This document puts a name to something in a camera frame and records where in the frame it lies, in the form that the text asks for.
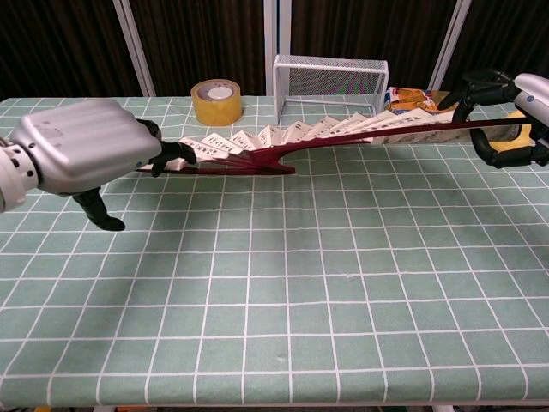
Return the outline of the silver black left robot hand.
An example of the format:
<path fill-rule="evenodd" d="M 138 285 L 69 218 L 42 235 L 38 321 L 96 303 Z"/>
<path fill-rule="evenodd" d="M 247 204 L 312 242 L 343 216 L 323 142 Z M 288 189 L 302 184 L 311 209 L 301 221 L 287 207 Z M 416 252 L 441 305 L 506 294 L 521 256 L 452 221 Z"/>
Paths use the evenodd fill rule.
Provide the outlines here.
<path fill-rule="evenodd" d="M 157 177 L 176 159 L 197 162 L 192 147 L 163 141 L 155 122 L 136 118 L 115 100 L 29 113 L 1 142 L 1 210 L 22 206 L 30 190 L 40 189 L 73 198 L 96 227 L 122 231 L 125 225 L 108 214 L 100 187 L 143 166 Z"/>

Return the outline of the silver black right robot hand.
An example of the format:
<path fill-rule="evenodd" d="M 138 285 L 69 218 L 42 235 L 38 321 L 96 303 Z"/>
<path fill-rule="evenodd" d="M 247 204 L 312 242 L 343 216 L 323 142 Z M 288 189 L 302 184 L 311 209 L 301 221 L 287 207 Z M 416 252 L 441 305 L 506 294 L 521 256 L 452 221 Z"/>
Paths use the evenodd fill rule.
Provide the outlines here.
<path fill-rule="evenodd" d="M 477 70 L 463 76 L 465 85 L 446 95 L 437 108 L 445 110 L 457 105 L 452 120 L 463 122 L 475 106 L 491 106 L 512 102 L 530 121 L 532 146 L 498 152 L 489 144 L 483 130 L 469 131 L 475 153 L 495 168 L 521 167 L 536 163 L 548 164 L 548 80 L 534 74 L 521 73 L 510 77 L 499 70 Z"/>

